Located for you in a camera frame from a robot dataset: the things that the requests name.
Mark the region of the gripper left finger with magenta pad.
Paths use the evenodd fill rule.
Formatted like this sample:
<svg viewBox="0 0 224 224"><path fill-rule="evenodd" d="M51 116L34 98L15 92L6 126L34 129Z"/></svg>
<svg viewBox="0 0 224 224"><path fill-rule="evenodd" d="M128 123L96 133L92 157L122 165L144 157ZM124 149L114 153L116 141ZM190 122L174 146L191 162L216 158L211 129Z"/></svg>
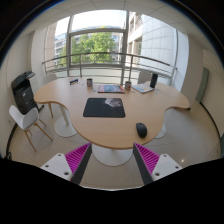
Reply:
<svg viewBox="0 0 224 224"><path fill-rule="evenodd" d="M76 185L81 183L88 161L92 154L92 145L84 144L67 154L57 153L41 168Z"/></svg>

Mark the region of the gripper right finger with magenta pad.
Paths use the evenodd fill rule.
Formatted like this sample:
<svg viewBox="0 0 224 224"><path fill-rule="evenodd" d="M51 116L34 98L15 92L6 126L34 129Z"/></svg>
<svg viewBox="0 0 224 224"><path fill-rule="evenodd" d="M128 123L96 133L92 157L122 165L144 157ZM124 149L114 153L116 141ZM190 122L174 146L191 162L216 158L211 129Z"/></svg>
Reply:
<svg viewBox="0 0 224 224"><path fill-rule="evenodd" d="M133 154L145 185L182 169L168 154L159 155L137 143L133 144Z"/></svg>

